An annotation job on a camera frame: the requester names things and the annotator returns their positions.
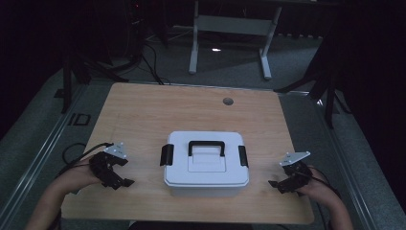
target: black cable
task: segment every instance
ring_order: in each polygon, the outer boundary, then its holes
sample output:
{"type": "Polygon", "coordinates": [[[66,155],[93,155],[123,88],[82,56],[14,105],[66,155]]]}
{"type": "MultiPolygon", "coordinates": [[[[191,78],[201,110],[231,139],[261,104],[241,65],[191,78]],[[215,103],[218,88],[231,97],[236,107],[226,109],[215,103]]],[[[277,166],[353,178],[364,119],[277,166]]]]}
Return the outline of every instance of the black cable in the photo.
{"type": "Polygon", "coordinates": [[[314,167],[309,167],[309,166],[307,166],[308,168],[310,168],[310,169],[313,169],[313,170],[315,170],[315,171],[317,171],[317,172],[319,172],[324,178],[325,178],[325,180],[327,181],[327,184],[330,184],[330,182],[328,181],[328,178],[326,177],[326,175],[323,173],[323,172],[321,172],[320,170],[318,170],[318,169],[316,169],[316,168],[314,168],[314,167]]]}
{"type": "Polygon", "coordinates": [[[146,57],[144,57],[144,55],[143,55],[143,60],[146,62],[147,66],[148,66],[148,68],[149,68],[149,71],[150,71],[150,73],[151,73],[151,75],[152,75],[152,77],[155,78],[155,81],[158,82],[159,84],[163,85],[164,83],[161,81],[161,79],[160,79],[160,78],[156,75],[156,73],[153,71],[152,67],[149,65],[149,63],[148,63],[146,57]]]}
{"type": "Polygon", "coordinates": [[[100,164],[102,164],[102,162],[97,162],[97,163],[93,163],[93,164],[84,164],[84,165],[74,165],[74,166],[72,166],[71,168],[70,168],[70,170],[71,169],[73,169],[73,168],[76,168],[76,167],[82,167],[82,166],[95,166],[95,165],[100,165],[100,164]]]}
{"type": "Polygon", "coordinates": [[[295,174],[299,174],[299,175],[302,175],[302,176],[305,176],[305,177],[308,177],[308,178],[311,178],[311,179],[314,179],[314,180],[317,180],[317,181],[319,181],[320,183],[323,183],[324,185],[326,185],[329,189],[331,189],[335,194],[337,194],[337,190],[336,189],[334,189],[330,184],[327,184],[325,181],[323,181],[323,180],[321,180],[321,179],[319,179],[319,178],[316,178],[316,177],[314,177],[314,176],[312,176],[312,175],[308,175],[308,174],[305,174],[305,173],[301,173],[301,172],[294,172],[295,174]]]}
{"type": "Polygon", "coordinates": [[[165,80],[165,81],[167,81],[169,84],[170,84],[170,80],[168,80],[168,79],[165,79],[165,78],[160,78],[159,76],[158,76],[158,74],[156,73],[156,51],[155,51],[155,49],[152,47],[152,46],[150,46],[150,45],[148,45],[148,44],[145,44],[149,49],[151,49],[152,50],[152,52],[153,52],[153,55],[154,55],[154,61],[153,61],[153,75],[155,75],[155,78],[156,79],[159,79],[159,82],[161,82],[162,84],[164,84],[163,82],[162,82],[162,80],[165,80]]]}
{"type": "MultiPolygon", "coordinates": [[[[150,73],[148,70],[143,69],[143,68],[141,68],[141,67],[138,67],[138,69],[140,69],[140,70],[142,70],[142,71],[145,71],[145,72],[147,72],[147,73],[150,73]]],[[[169,79],[166,79],[166,78],[159,78],[159,79],[167,81],[167,82],[168,82],[168,85],[171,85],[171,84],[172,84],[169,79]]]]}
{"type": "Polygon", "coordinates": [[[92,149],[88,150],[87,152],[85,152],[85,153],[82,154],[81,156],[79,156],[79,157],[77,157],[76,159],[72,160],[71,162],[67,163],[66,166],[65,166],[62,170],[60,170],[60,172],[57,174],[56,178],[57,178],[58,176],[64,174],[64,173],[67,172],[68,170],[74,168],[74,167],[75,167],[75,164],[78,163],[78,161],[80,161],[83,157],[85,157],[86,155],[88,155],[90,152],[92,152],[92,151],[94,151],[94,150],[96,150],[96,149],[98,149],[98,148],[100,148],[100,147],[103,147],[103,146],[105,146],[105,147],[111,147],[112,145],[114,145],[114,144],[101,143],[101,144],[98,144],[98,145],[94,146],[92,149]]]}
{"type": "Polygon", "coordinates": [[[120,71],[128,69],[129,67],[131,67],[133,65],[136,65],[139,61],[140,60],[138,58],[132,57],[128,63],[109,68],[108,70],[113,71],[113,72],[120,72],[120,71]]]}
{"type": "Polygon", "coordinates": [[[68,146],[66,149],[64,149],[63,150],[63,152],[62,152],[62,160],[63,160],[63,162],[65,162],[65,164],[67,165],[67,164],[69,164],[69,162],[66,160],[66,151],[68,150],[68,149],[70,149],[71,147],[74,147],[74,146],[83,146],[83,147],[86,147],[86,145],[84,145],[83,143],[75,143],[75,144],[72,144],[72,145],[70,145],[70,146],[68,146]]]}

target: storage box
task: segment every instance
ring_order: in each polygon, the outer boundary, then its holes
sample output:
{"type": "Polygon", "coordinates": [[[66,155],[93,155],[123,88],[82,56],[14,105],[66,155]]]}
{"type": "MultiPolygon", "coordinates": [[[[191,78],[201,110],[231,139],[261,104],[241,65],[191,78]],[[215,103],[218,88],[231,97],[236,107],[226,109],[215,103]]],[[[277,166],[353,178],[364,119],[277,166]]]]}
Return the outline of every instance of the storage box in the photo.
{"type": "Polygon", "coordinates": [[[174,131],[162,147],[161,166],[174,196],[235,196],[249,182],[237,132],[174,131]]]}

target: gray carpet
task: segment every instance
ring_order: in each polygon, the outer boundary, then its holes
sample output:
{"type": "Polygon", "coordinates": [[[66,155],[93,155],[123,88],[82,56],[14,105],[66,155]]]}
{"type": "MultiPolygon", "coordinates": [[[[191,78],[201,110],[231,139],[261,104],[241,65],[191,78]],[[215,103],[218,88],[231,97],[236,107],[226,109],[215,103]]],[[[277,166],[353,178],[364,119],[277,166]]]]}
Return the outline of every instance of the gray carpet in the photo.
{"type": "MultiPolygon", "coordinates": [[[[253,37],[249,43],[219,42],[215,36],[203,34],[200,39],[197,73],[188,74],[192,40],[190,34],[177,37],[169,42],[169,48],[164,48],[155,38],[149,44],[157,54],[157,73],[161,78],[176,84],[209,85],[236,88],[274,89],[288,85],[300,79],[316,52],[320,40],[290,37],[276,37],[268,55],[272,80],[264,80],[259,63],[258,47],[262,40],[253,37]],[[221,49],[219,53],[210,50],[212,47],[221,49]]],[[[151,49],[145,48],[144,54],[153,65],[154,55],[151,49]]],[[[147,66],[141,62],[139,68],[123,71],[120,75],[130,79],[130,82],[153,82],[147,71],[147,66]]],[[[61,87],[61,73],[51,77],[43,89],[33,99],[8,135],[0,144],[0,178],[2,189],[0,201],[2,207],[10,200],[16,185],[24,171],[30,166],[34,157],[43,152],[43,147],[49,149],[49,158],[40,174],[35,177],[35,183],[17,209],[15,217],[10,222],[10,229],[21,229],[26,223],[43,189],[63,166],[62,151],[76,142],[87,143],[93,126],[102,109],[102,104],[113,82],[94,73],[94,78],[88,86],[75,84],[78,95],[66,115],[60,115],[61,99],[55,99],[54,94],[61,87]],[[88,126],[69,126],[73,114],[91,115],[88,126]],[[54,145],[46,146],[48,134],[56,124],[63,124],[54,145]]],[[[311,83],[299,88],[308,91],[311,83]]],[[[397,204],[392,191],[385,182],[379,166],[373,158],[368,143],[359,130],[353,117],[344,114],[339,108],[333,116],[334,130],[326,127],[323,120],[323,107],[301,93],[281,95],[283,112],[288,124],[296,151],[309,150],[312,155],[305,162],[317,166],[330,179],[343,196],[349,207],[355,229],[403,229],[406,226],[405,215],[397,204]],[[340,158],[345,159],[350,169],[350,177],[343,174],[340,158]],[[354,203],[359,198],[365,201],[354,203]]],[[[71,154],[80,154],[82,149],[72,149],[71,154]]],[[[310,225],[285,225],[288,229],[323,229],[320,213],[313,204],[315,221],[310,225]]],[[[127,221],[74,220],[64,221],[64,229],[126,229],[127,221]]],[[[282,229],[278,225],[253,224],[256,230],[282,229]]]]}

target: cord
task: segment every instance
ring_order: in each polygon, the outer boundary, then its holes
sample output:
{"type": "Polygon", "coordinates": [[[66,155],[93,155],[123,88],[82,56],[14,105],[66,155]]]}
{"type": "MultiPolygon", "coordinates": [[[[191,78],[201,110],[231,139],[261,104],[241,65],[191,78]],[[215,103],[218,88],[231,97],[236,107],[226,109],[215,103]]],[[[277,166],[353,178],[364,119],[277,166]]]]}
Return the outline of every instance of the cord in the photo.
{"type": "Polygon", "coordinates": [[[84,164],[84,165],[74,165],[71,168],[69,168],[69,170],[76,168],[76,167],[82,167],[82,166],[94,166],[94,165],[101,165],[102,162],[98,162],[98,163],[93,163],[93,164],[84,164]]]}
{"type": "Polygon", "coordinates": [[[108,70],[111,70],[111,71],[117,73],[117,72],[126,70],[126,69],[128,69],[129,67],[131,67],[131,66],[136,65],[139,61],[140,61],[140,60],[137,59],[136,57],[132,57],[132,58],[129,60],[128,63],[123,64],[123,65],[119,65],[119,66],[116,66],[116,67],[109,68],[108,70]]]}
{"type": "MultiPolygon", "coordinates": [[[[334,189],[334,188],[330,185],[330,183],[329,183],[329,181],[328,181],[328,178],[326,177],[326,175],[325,175],[323,172],[321,172],[320,170],[318,170],[318,169],[316,169],[316,168],[314,168],[314,167],[309,167],[309,168],[310,168],[310,169],[313,169],[313,170],[315,170],[315,171],[317,171],[317,172],[319,172],[319,173],[325,178],[325,180],[326,180],[327,182],[325,182],[324,180],[321,180],[321,179],[319,179],[319,178],[316,178],[316,177],[314,177],[314,176],[312,176],[312,175],[305,174],[305,173],[301,173],[301,172],[294,172],[294,173],[299,174],[299,175],[302,175],[302,176],[305,176],[305,177],[308,177],[308,178],[311,178],[311,179],[314,179],[314,180],[316,180],[316,181],[318,181],[318,182],[320,182],[320,183],[326,185],[329,189],[331,189],[331,190],[341,199],[340,193],[338,193],[338,191],[337,191],[336,189],[334,189]]],[[[316,205],[317,205],[317,208],[319,209],[319,213],[320,213],[320,216],[321,216],[321,218],[322,218],[323,226],[324,226],[325,230],[328,230],[327,223],[326,223],[326,219],[325,219],[325,216],[323,215],[323,212],[322,212],[322,208],[320,207],[320,204],[317,203],[317,202],[316,202],[316,205]]]]}
{"type": "MultiPolygon", "coordinates": [[[[73,147],[73,146],[76,146],[76,145],[84,145],[84,144],[83,144],[83,143],[75,143],[75,144],[69,146],[68,148],[66,148],[66,149],[63,151],[63,153],[62,153],[62,159],[63,159],[63,161],[64,161],[65,163],[67,163],[67,161],[66,161],[66,159],[65,159],[65,156],[64,156],[66,150],[68,150],[69,148],[71,148],[71,147],[73,147]]],[[[81,160],[83,157],[85,157],[86,155],[88,155],[90,152],[92,152],[92,151],[94,151],[94,150],[96,150],[96,149],[98,149],[98,148],[100,148],[100,147],[111,147],[111,146],[113,146],[113,145],[114,145],[114,144],[110,144],[110,143],[101,143],[101,144],[98,144],[98,145],[94,146],[92,149],[88,150],[87,152],[85,152],[85,153],[82,154],[81,156],[79,156],[79,157],[77,157],[76,159],[72,160],[71,162],[67,163],[66,166],[65,166],[62,170],[60,170],[60,172],[57,174],[56,178],[59,177],[60,175],[64,174],[64,173],[67,172],[68,170],[74,168],[74,167],[84,166],[84,165],[75,166],[75,164],[78,163],[79,160],[81,160]]]]}
{"type": "Polygon", "coordinates": [[[71,147],[74,147],[74,146],[83,146],[83,147],[86,147],[86,145],[84,145],[83,143],[75,143],[75,144],[72,144],[72,145],[70,145],[70,146],[68,146],[66,149],[64,149],[63,150],[63,152],[62,152],[62,160],[63,160],[63,162],[65,162],[65,164],[67,165],[67,164],[69,164],[69,162],[66,160],[66,151],[68,150],[68,149],[70,149],[71,147]]]}
{"type": "Polygon", "coordinates": [[[152,75],[152,77],[155,78],[155,80],[156,80],[159,84],[164,85],[164,83],[162,82],[162,80],[165,80],[165,81],[167,81],[167,82],[170,84],[170,81],[169,81],[168,79],[160,78],[160,77],[158,76],[158,74],[156,73],[156,52],[155,52],[155,49],[154,49],[153,47],[151,47],[150,45],[148,45],[148,44],[145,44],[145,45],[146,45],[149,49],[151,49],[152,52],[153,52],[153,54],[154,54],[153,68],[152,68],[151,65],[148,63],[146,57],[145,57],[144,55],[142,55],[143,60],[146,62],[147,66],[148,66],[148,68],[149,68],[150,74],[152,75]]]}
{"type": "MultiPolygon", "coordinates": [[[[192,32],[192,30],[188,30],[188,31],[186,31],[186,32],[184,32],[184,33],[172,33],[172,34],[175,35],[175,36],[168,38],[168,41],[171,41],[171,40],[174,40],[174,39],[176,39],[176,38],[178,38],[178,37],[187,35],[187,34],[189,34],[190,32],[192,32]]],[[[146,41],[148,41],[148,42],[153,42],[153,43],[161,42],[160,40],[153,40],[153,38],[154,38],[155,36],[156,36],[156,35],[154,34],[154,35],[151,35],[151,36],[147,37],[147,38],[146,38],[146,41]]]]}

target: human hand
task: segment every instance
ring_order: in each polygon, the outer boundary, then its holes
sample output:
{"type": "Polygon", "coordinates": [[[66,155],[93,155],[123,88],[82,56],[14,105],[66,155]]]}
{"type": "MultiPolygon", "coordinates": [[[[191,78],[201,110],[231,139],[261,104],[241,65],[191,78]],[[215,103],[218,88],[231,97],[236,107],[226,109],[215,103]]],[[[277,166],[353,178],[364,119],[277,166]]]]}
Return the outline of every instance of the human hand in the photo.
{"type": "Polygon", "coordinates": [[[79,161],[73,168],[57,177],[52,185],[63,193],[69,194],[88,185],[102,183],[90,170],[89,160],[92,157],[79,161]]]}
{"type": "MultiPolygon", "coordinates": [[[[309,166],[309,168],[313,173],[313,177],[326,182],[326,179],[320,172],[313,169],[311,166],[309,166]]],[[[321,181],[317,181],[315,179],[310,179],[307,185],[304,185],[302,188],[299,188],[296,191],[307,195],[309,198],[322,205],[325,205],[328,208],[333,208],[337,202],[341,202],[340,197],[335,194],[331,188],[321,181]]]]}

